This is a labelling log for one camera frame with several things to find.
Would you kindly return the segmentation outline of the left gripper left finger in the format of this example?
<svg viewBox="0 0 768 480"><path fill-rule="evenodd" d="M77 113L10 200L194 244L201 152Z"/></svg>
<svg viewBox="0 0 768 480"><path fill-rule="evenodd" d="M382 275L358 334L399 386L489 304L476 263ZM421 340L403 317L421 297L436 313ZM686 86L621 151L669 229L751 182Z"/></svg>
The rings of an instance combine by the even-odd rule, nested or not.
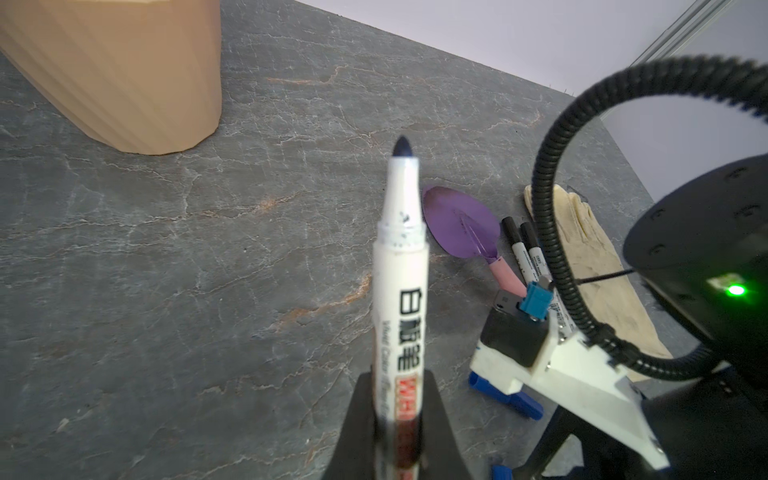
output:
<svg viewBox="0 0 768 480"><path fill-rule="evenodd" d="M375 415L372 391L372 374L361 374L322 480L374 478Z"/></svg>

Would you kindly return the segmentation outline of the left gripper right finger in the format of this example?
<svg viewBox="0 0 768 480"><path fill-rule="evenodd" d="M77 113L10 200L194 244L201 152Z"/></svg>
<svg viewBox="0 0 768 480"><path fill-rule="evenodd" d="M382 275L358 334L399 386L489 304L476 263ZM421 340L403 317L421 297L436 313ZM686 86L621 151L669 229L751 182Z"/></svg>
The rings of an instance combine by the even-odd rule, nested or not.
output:
<svg viewBox="0 0 768 480"><path fill-rule="evenodd" d="M471 479L432 371L424 371L420 479Z"/></svg>

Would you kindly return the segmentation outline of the white marker pen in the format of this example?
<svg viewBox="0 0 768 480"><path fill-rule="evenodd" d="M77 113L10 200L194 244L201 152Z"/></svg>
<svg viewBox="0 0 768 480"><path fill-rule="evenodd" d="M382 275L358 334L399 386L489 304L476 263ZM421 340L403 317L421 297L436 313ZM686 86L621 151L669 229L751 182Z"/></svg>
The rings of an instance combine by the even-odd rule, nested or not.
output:
<svg viewBox="0 0 768 480"><path fill-rule="evenodd" d="M512 217L504 217L501 220L501 227L510 244L510 248L517 262L520 273L522 274L523 280L526 284L537 282L539 279L538 274L514 219Z"/></svg>
<svg viewBox="0 0 768 480"><path fill-rule="evenodd" d="M419 159L399 137L373 247L376 479L416 479L420 470L429 246L419 173Z"/></svg>
<svg viewBox="0 0 768 480"><path fill-rule="evenodd" d="M545 261L533 224L531 222L523 222L519 230L536 273L539 277L546 276L551 278L551 272ZM576 330L576 325L565 310L557 290L553 292L553 300L550 307L557 318L561 339L564 340L570 337Z"/></svg>

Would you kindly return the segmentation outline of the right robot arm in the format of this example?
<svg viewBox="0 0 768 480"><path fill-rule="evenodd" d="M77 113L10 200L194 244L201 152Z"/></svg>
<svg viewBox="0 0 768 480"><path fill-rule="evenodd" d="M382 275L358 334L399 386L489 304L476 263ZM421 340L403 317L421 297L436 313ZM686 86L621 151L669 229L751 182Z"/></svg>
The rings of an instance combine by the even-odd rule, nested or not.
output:
<svg viewBox="0 0 768 480"><path fill-rule="evenodd" d="M559 162L593 118L653 96L690 96L767 115L767 68L737 57L684 56L638 64L594 84L557 118L536 157L533 218L565 307L612 364L676 390L642 399L653 465L609 435L604 413L560 405L516 479L540 479L562 443L579 439L573 479L763 479L767 475L767 158L737 160L667 195L630 230L624 256L655 299L697 338L685 356L646 355L591 312L556 229Z"/></svg>

